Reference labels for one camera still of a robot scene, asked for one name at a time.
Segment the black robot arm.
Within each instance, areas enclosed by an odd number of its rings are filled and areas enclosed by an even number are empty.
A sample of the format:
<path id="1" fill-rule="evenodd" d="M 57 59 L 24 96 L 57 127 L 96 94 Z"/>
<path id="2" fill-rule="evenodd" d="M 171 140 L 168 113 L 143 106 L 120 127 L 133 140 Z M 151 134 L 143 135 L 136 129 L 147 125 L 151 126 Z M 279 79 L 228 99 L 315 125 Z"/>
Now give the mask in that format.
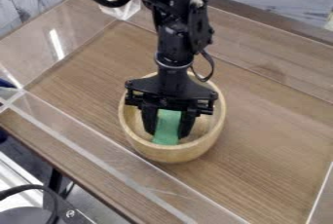
<path id="1" fill-rule="evenodd" d="M 208 56 L 214 29 L 208 19 L 208 0 L 141 0 L 152 12 L 158 32 L 155 63 L 158 73 L 129 80 L 124 103 L 139 108 L 144 131 L 158 132 L 158 114 L 179 113 L 176 136 L 186 137 L 195 119 L 214 113 L 218 93 L 203 84 L 210 76 L 199 76 L 192 68 L 194 56 Z"/>

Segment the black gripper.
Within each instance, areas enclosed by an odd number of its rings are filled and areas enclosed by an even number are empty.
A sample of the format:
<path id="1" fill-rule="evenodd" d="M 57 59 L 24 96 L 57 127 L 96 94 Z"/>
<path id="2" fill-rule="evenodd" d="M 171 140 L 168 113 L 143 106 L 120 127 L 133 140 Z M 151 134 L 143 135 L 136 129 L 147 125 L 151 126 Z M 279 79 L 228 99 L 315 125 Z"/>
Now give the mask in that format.
<path id="1" fill-rule="evenodd" d="M 141 110 L 144 130 L 155 133 L 159 109 L 180 111 L 178 137 L 184 138 L 196 115 L 212 115 L 218 92 L 192 79 L 187 69 L 160 69 L 124 83 L 124 104 Z"/>

